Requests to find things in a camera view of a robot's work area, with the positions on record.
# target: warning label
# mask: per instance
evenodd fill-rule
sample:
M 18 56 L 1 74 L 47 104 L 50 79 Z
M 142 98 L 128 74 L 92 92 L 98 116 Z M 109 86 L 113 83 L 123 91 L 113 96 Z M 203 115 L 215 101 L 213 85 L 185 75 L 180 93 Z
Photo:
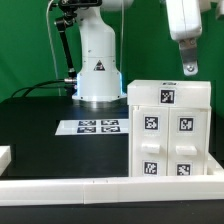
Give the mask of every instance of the warning label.
M 98 61 L 96 67 L 94 68 L 94 71 L 105 71 L 103 63 L 100 60 Z

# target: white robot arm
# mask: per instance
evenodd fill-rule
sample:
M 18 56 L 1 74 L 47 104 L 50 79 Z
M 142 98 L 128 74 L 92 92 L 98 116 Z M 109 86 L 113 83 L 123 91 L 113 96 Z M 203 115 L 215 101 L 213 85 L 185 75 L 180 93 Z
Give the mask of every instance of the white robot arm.
M 166 0 L 170 34 L 179 43 L 184 73 L 198 72 L 197 43 L 201 36 L 201 12 L 210 9 L 209 0 Z
M 129 7 L 132 2 L 133 0 L 59 0 L 64 17 L 57 27 L 60 28 L 61 23 L 67 26 L 66 23 L 72 20 L 66 21 L 65 17 L 72 14 L 75 15 L 81 33 L 82 69 L 77 74 L 74 100 L 92 107 L 105 107 L 126 98 L 126 94 L 122 92 L 122 75 L 116 68 L 115 33 L 103 22 L 100 9 L 102 7 L 106 11 L 117 11 L 122 7 Z

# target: green backdrop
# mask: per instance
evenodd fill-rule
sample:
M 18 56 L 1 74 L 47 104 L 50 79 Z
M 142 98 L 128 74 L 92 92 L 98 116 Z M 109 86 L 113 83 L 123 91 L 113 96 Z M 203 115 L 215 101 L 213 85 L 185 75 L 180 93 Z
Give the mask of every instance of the green backdrop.
M 17 89 L 55 79 L 46 26 L 48 0 L 3 1 L 0 7 L 0 101 Z M 199 73 L 183 75 L 178 44 L 171 40 L 167 13 L 159 0 L 135 0 L 125 12 L 122 73 L 124 87 L 134 79 L 209 80 L 212 107 L 223 117 L 224 23 L 215 20 L 215 7 L 202 14 L 203 34 L 198 40 Z M 53 42 L 60 78 L 67 76 L 62 45 L 50 13 Z M 117 67 L 120 67 L 121 13 L 102 13 L 117 33 Z M 81 68 L 81 46 L 77 25 L 68 30 L 74 64 Z M 58 91 L 36 90 L 33 95 L 55 95 Z

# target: black table surface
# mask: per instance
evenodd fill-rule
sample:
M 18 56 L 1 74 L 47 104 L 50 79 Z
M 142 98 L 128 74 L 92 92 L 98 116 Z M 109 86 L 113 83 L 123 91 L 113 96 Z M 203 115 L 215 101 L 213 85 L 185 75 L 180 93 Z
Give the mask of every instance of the black table surface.
M 87 109 L 67 97 L 0 104 L 0 145 L 12 162 L 4 180 L 128 176 L 128 135 L 55 136 L 60 120 L 128 118 L 127 106 Z M 0 207 L 0 223 L 223 223 L 224 201 Z

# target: white box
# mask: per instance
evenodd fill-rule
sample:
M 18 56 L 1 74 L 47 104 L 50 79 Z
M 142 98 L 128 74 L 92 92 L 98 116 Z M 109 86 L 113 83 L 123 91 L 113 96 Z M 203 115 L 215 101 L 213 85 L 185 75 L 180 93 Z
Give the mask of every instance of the white box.
M 209 82 L 132 82 L 128 86 L 129 175 L 206 174 L 210 95 Z M 151 130 L 146 130 L 147 122 Z

